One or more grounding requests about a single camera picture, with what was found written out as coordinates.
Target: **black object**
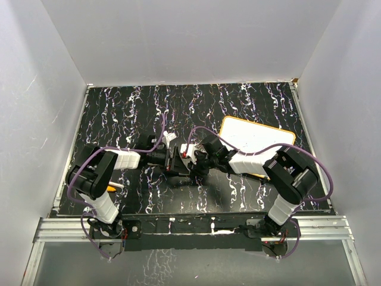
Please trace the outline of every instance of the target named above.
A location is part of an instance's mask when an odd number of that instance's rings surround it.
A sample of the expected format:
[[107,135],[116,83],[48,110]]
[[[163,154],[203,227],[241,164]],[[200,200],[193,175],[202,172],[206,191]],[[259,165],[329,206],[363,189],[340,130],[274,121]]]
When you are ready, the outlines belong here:
[[278,193],[291,204],[300,204],[319,181],[311,165],[296,150],[282,147],[263,169]]
[[96,217],[88,218],[88,224],[91,227],[99,231],[102,231],[103,234],[106,232],[109,235],[109,237],[113,238],[117,238],[121,234],[121,224],[119,224],[119,221],[119,219],[115,219],[113,223],[104,223]]
[[[82,152],[78,153],[76,161],[66,174],[67,184],[70,184],[79,168],[98,149],[99,147],[93,144],[83,147]],[[116,153],[101,151],[76,179],[74,189],[89,196],[92,200],[99,198],[107,189],[117,158]]]
[[218,169],[223,173],[233,173],[230,167],[230,159],[237,153],[235,150],[229,151],[222,145],[220,139],[214,135],[207,136],[201,141],[205,152],[195,151],[196,165],[189,163],[190,172],[196,176],[206,176],[209,169]]
[[275,221],[270,219],[268,215],[264,217],[264,226],[270,235],[277,235],[283,228],[283,225],[278,225]]

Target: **white enclosure wall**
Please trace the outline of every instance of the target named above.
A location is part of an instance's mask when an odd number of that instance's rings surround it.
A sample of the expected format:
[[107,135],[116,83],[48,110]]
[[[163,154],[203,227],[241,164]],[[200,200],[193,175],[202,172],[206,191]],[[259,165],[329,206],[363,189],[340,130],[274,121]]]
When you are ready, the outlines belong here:
[[86,83],[300,77],[339,0],[42,0]]
[[299,81],[317,155],[335,182],[370,285],[380,285],[381,2],[343,1]]
[[0,285],[19,285],[86,85],[40,0],[0,0]]

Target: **black and white marbled surface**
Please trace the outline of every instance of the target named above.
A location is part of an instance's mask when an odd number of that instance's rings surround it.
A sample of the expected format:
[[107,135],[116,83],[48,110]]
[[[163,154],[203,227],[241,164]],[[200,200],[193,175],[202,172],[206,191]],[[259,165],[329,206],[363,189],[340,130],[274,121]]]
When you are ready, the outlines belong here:
[[[292,131],[295,145],[310,151],[288,83],[122,86],[90,88],[72,160],[86,143],[133,147],[142,133],[158,135],[163,113],[166,130],[176,133],[180,144],[195,126],[218,132],[224,116],[230,115]],[[205,136],[199,131],[193,141]],[[191,181],[166,178],[158,167],[147,167],[115,171],[112,181],[126,186],[113,195],[124,214],[266,212],[277,196],[271,184],[218,170],[211,170],[206,180]],[[322,185],[311,195],[324,196]],[[65,186],[58,215],[80,215],[83,209],[67,199]],[[303,209],[329,210],[329,205],[308,203]]]

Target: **purple cable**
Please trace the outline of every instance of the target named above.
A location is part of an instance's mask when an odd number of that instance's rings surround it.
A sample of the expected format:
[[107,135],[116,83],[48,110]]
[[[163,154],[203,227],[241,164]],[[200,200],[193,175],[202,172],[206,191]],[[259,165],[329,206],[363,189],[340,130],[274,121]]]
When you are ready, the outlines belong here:
[[189,137],[188,137],[188,141],[186,143],[186,149],[185,149],[185,154],[188,153],[188,148],[189,148],[189,144],[191,143],[191,139],[192,139],[192,135],[193,133],[197,130],[197,129],[204,129],[206,131],[209,131],[210,133],[214,134],[215,136],[217,136],[218,138],[220,138],[220,140],[222,142],[224,142],[226,145],[232,147],[234,150],[236,150],[239,154],[242,154],[242,155],[245,155],[245,156],[255,156],[255,155],[260,155],[266,151],[268,151],[269,149],[272,149],[274,147],[281,147],[281,146],[285,146],[285,147],[289,147],[289,148],[292,148],[292,149],[295,149],[303,154],[305,154],[307,157],[309,157],[310,159],[314,160],[314,162],[316,162],[324,171],[324,173],[326,174],[327,178],[328,178],[328,181],[329,181],[329,191],[328,191],[328,194],[325,195],[324,197],[322,198],[306,198],[304,199],[303,201],[313,201],[313,202],[319,202],[319,201],[325,201],[327,200],[328,198],[330,198],[330,196],[332,195],[333,193],[333,180],[332,180],[332,177],[330,175],[330,173],[328,172],[327,168],[324,166],[324,164],[318,159],[316,158],[315,156],[313,156],[312,154],[310,154],[309,152],[303,150],[302,148],[299,148],[297,146],[294,146],[294,145],[291,145],[291,144],[286,144],[286,143],[276,143],[276,144],[273,144],[273,145],[270,145],[268,147],[266,147],[265,149],[262,149],[260,151],[257,151],[257,152],[253,152],[253,153],[246,153],[246,152],[243,152],[241,151],[240,149],[238,149],[237,147],[233,146],[232,144],[228,143],[225,139],[223,139],[220,135],[218,135],[217,133],[213,132],[212,130],[210,130],[209,128],[206,128],[204,126],[197,126],[197,127],[194,127],[191,131],[190,131],[190,134],[189,134]]
[[139,153],[151,153],[152,151],[154,151],[160,144],[163,136],[164,136],[164,129],[165,129],[165,115],[162,114],[162,122],[161,122],[161,134],[160,134],[160,137],[158,139],[158,141],[156,142],[156,144],[150,149],[150,150],[137,150],[137,149],[130,149],[130,148],[117,148],[117,147],[102,147],[98,150],[96,150],[83,164],[82,166],[79,168],[79,170],[77,171],[77,173],[75,174],[75,176],[73,177],[73,179],[71,180],[69,186],[67,187],[67,197],[69,198],[69,200],[71,201],[74,201],[75,203],[79,203],[79,204],[83,204],[85,206],[88,206],[90,208],[93,209],[93,206],[85,201],[81,201],[81,200],[78,200],[76,198],[74,198],[72,195],[71,195],[71,189],[73,189],[73,185],[74,185],[74,182],[78,179],[79,175],[82,173],[82,171],[86,168],[86,166],[91,162],[91,160],[93,160],[93,158],[95,158],[95,156],[97,156],[100,152],[102,152],[103,150],[122,150],[122,151],[131,151],[131,152],[139,152]]
[[292,247],[292,250],[289,252],[289,253],[286,253],[284,256],[282,256],[281,258],[287,258],[289,257],[292,253],[295,252],[296,248],[298,247],[298,244],[299,244],[299,240],[300,240],[300,236],[301,236],[301,233],[300,233],[300,227],[299,225],[294,222],[292,219],[290,220],[290,223],[292,223],[293,225],[295,225],[296,229],[298,230],[298,236],[296,237],[296,243],[295,245]]
[[99,253],[102,254],[103,257],[107,258],[108,260],[111,260],[111,256],[108,255],[106,252],[104,252],[103,250],[101,250],[98,245],[96,244],[96,242],[90,237],[90,235],[88,234],[86,228],[85,228],[85,225],[83,224],[83,219],[85,218],[85,216],[90,216],[90,217],[94,217],[94,215],[92,213],[83,213],[82,216],[81,216],[81,226],[82,226],[82,229],[83,229],[83,232],[85,233],[86,237],[88,238],[88,240],[91,242],[91,244],[99,251]]

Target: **purple wire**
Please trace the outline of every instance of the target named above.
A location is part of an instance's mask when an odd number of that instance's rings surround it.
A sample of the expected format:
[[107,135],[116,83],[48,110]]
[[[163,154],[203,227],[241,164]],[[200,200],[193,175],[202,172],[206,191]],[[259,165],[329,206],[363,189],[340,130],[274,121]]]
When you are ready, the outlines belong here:
[[93,206],[85,201],[78,200],[74,198],[71,195],[71,189],[73,189],[74,182],[78,179],[79,175],[82,173],[82,171],[86,168],[86,166],[93,160],[100,152],[103,150],[122,150],[122,151],[131,151],[131,152],[139,152],[139,153],[151,153],[153,152],[160,144],[163,136],[164,136],[164,129],[165,129],[165,115],[162,114],[162,122],[161,122],[161,134],[156,142],[156,144],[150,149],[150,150],[138,150],[138,149],[130,149],[130,148],[117,148],[117,147],[102,147],[98,150],[96,150],[79,168],[73,179],[71,180],[69,186],[67,187],[67,197],[69,200],[74,201],[75,203],[83,204],[85,206],[88,206],[93,209]]
[[111,256],[108,255],[106,252],[104,252],[103,250],[101,250],[98,245],[96,244],[96,242],[90,237],[90,235],[88,234],[86,228],[85,228],[85,225],[83,224],[83,219],[85,218],[85,216],[90,216],[90,217],[94,217],[94,215],[92,213],[83,213],[82,216],[81,216],[81,227],[83,229],[83,232],[85,233],[86,237],[88,238],[88,240],[91,242],[91,244],[99,251],[99,253],[102,254],[103,257],[107,258],[107,259],[111,259]]
[[276,143],[276,144],[273,144],[273,145],[270,145],[268,147],[266,147],[265,149],[262,149],[260,151],[257,151],[257,152],[253,152],[253,153],[246,153],[246,152],[243,152],[241,151],[240,149],[238,149],[237,147],[233,146],[232,144],[228,143],[225,139],[223,139],[220,135],[218,135],[217,133],[213,132],[212,130],[210,130],[209,128],[206,128],[204,126],[197,126],[197,127],[194,127],[191,131],[190,131],[190,134],[188,136],[188,141],[186,143],[186,149],[185,149],[185,154],[188,153],[188,148],[189,148],[189,145],[191,144],[191,139],[192,139],[192,135],[193,133],[197,130],[197,129],[204,129],[206,131],[209,131],[210,133],[214,134],[215,136],[217,136],[218,138],[220,138],[220,140],[222,142],[224,142],[226,145],[232,147],[234,150],[236,150],[239,154],[242,154],[242,155],[245,155],[245,156],[255,156],[255,155],[260,155],[266,151],[268,151],[269,149],[272,149],[274,147],[282,147],[282,146],[285,146],[285,147],[288,147],[288,148],[292,148],[292,149],[295,149],[303,154],[305,154],[307,157],[309,157],[310,159],[314,160],[314,162],[316,162],[324,171],[324,173],[326,174],[327,178],[328,178],[328,182],[329,182],[329,191],[328,191],[328,194],[325,195],[324,197],[322,198],[306,198],[304,199],[303,201],[313,201],[313,202],[319,202],[319,201],[325,201],[327,200],[328,198],[330,198],[330,196],[332,195],[333,193],[333,180],[332,180],[332,177],[330,175],[330,173],[328,172],[327,168],[324,166],[324,164],[318,159],[316,158],[315,156],[313,156],[312,154],[310,154],[309,152],[303,150],[302,148],[299,148],[297,146],[294,146],[294,145],[291,145],[291,144],[286,144],[286,143]]
[[295,225],[296,230],[298,231],[298,236],[296,237],[296,243],[295,243],[295,245],[292,247],[292,250],[291,250],[289,253],[286,253],[284,256],[282,256],[282,258],[287,258],[287,257],[289,257],[292,253],[295,252],[296,248],[298,247],[299,240],[300,240],[300,236],[301,236],[299,225],[298,225],[296,222],[294,222],[292,219],[290,220],[290,223],[292,223],[293,225]]

